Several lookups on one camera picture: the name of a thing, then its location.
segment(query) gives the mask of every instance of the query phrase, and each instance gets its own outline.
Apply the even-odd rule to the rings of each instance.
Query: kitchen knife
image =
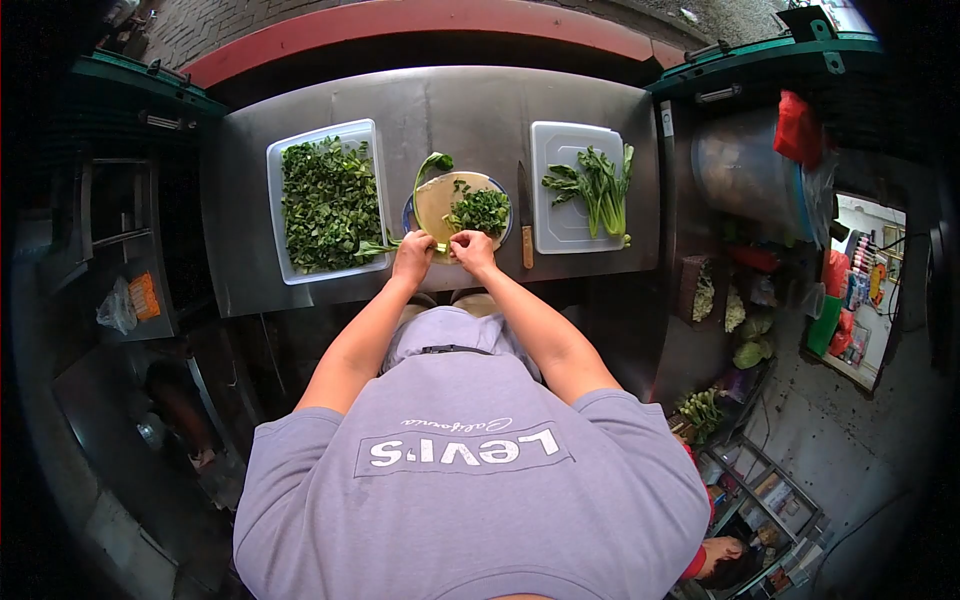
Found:
[[[530,178],[523,161],[516,162],[516,192],[520,208],[520,232],[523,236],[523,268],[534,268],[534,216],[530,212]]]

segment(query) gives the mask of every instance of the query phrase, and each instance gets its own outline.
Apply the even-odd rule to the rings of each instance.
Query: basket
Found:
[[[700,270],[710,263],[710,280],[713,281],[713,310],[700,322],[693,320],[693,299],[697,294],[697,279]],[[688,256],[680,274],[680,294],[677,299],[676,315],[690,325],[694,331],[705,331],[722,326],[727,312],[727,290],[730,287],[730,263],[725,258],[705,255]]]

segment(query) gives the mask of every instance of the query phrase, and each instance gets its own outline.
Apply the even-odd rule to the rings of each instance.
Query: wooden knife handle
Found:
[[[534,268],[534,232],[533,226],[525,225],[521,228],[523,232],[523,268]]]

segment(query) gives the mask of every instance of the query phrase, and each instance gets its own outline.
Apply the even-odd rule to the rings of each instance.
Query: brick pavement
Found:
[[[235,39],[308,12],[364,0],[161,0],[148,27],[150,45],[144,62],[160,58],[179,69]],[[639,0],[531,0],[591,13],[688,49],[705,45],[701,34]]]

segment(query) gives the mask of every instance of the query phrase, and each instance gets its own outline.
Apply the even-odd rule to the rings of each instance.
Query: black strap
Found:
[[[457,346],[456,344],[447,344],[446,346],[424,346],[420,351],[420,354],[446,354],[447,352],[476,352],[477,354],[493,356],[492,353],[487,352],[486,350],[469,348],[467,346]]]

